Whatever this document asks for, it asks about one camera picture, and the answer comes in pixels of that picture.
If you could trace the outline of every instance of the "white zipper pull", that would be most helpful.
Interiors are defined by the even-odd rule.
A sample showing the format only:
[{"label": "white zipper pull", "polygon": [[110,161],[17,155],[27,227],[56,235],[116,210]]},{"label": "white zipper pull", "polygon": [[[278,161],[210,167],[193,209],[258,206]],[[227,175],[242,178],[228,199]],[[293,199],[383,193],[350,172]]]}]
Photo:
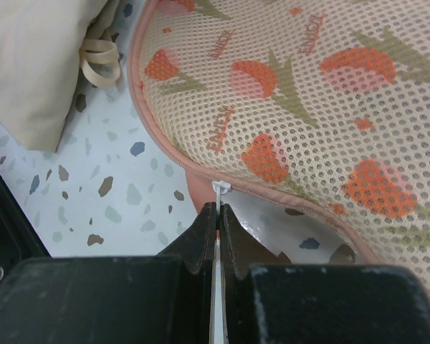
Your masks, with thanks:
[{"label": "white zipper pull", "polygon": [[231,184],[226,181],[212,181],[212,188],[216,193],[216,212],[220,214],[221,195],[226,195],[231,191]]}]

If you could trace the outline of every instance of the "pink fabric trim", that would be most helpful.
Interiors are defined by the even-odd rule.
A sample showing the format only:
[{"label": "pink fabric trim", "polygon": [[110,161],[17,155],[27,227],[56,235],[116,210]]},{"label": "pink fabric trim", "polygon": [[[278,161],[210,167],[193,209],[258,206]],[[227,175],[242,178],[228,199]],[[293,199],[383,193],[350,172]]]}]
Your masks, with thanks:
[{"label": "pink fabric trim", "polygon": [[230,183],[233,188],[239,191],[243,191],[247,194],[260,197],[272,203],[277,203],[283,206],[288,206],[290,208],[302,207],[314,211],[315,213],[321,214],[328,218],[336,226],[340,227],[349,236],[357,250],[365,258],[368,263],[380,264],[382,261],[374,254],[371,248],[358,236],[355,230],[348,226],[344,221],[339,219],[334,213],[324,209],[317,204],[306,201],[299,197],[289,195],[288,193],[276,191],[266,186],[261,186],[248,181],[243,181],[241,179],[219,173],[218,171],[212,170],[210,168],[201,166],[191,159],[183,156],[167,139],[155,118],[148,107],[148,104],[144,98],[142,89],[140,87],[140,69],[139,69],[139,56],[140,49],[145,36],[148,23],[154,14],[155,8],[159,0],[148,0],[141,17],[139,18],[138,25],[135,29],[132,41],[130,43],[129,49],[129,59],[128,59],[128,82],[130,95],[133,99],[135,107],[138,109],[138,114],[140,119],[148,131],[148,134],[152,137],[156,144],[166,153],[169,158],[174,160],[178,165],[181,165],[186,170],[194,172],[196,174],[202,175],[210,181],[223,180]]}]

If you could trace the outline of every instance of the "black plastic part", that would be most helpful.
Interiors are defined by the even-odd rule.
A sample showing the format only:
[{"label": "black plastic part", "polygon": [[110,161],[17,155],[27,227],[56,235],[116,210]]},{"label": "black plastic part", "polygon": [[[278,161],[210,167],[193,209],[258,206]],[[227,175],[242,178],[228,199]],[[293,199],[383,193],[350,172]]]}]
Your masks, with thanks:
[{"label": "black plastic part", "polygon": [[430,304],[407,270],[257,266],[238,282],[236,343],[430,344]]},{"label": "black plastic part", "polygon": [[243,328],[239,327],[242,321],[239,298],[244,291],[239,289],[239,281],[246,277],[253,264],[290,264],[291,261],[284,254],[276,257],[245,231],[228,204],[222,206],[220,213],[220,253],[229,342],[256,343],[242,341],[244,336],[241,333]]},{"label": "black plastic part", "polygon": [[0,288],[0,344],[197,343],[178,257],[28,259]]},{"label": "black plastic part", "polygon": [[194,309],[198,312],[196,337],[198,343],[204,344],[209,342],[210,336],[217,218],[216,204],[204,204],[193,224],[158,255],[170,254],[182,258],[189,272],[196,277],[199,287],[193,291]]},{"label": "black plastic part", "polygon": [[45,256],[48,251],[0,176],[0,267],[7,275],[23,259]]}]

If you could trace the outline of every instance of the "pink mesh bag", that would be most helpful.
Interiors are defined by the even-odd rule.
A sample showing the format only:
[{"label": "pink mesh bag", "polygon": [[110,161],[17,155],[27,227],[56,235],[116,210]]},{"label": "pink mesh bag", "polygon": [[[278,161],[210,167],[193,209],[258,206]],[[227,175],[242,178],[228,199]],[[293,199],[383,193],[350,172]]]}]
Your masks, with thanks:
[{"label": "pink mesh bag", "polygon": [[326,221],[430,296],[430,0],[150,0],[129,83],[188,171]]}]

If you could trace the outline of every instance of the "beige drawstring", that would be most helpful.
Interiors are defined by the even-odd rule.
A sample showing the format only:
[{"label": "beige drawstring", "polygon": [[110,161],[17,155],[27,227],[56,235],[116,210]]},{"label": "beige drawstring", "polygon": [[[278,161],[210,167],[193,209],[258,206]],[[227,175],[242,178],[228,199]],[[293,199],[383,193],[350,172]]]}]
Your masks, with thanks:
[{"label": "beige drawstring", "polygon": [[[86,79],[97,87],[115,86],[116,80],[121,76],[119,58],[118,47],[112,42],[112,38],[106,30],[101,39],[84,39],[80,47],[80,68]],[[111,77],[100,75],[94,71],[90,63],[112,65],[113,75]]]}]

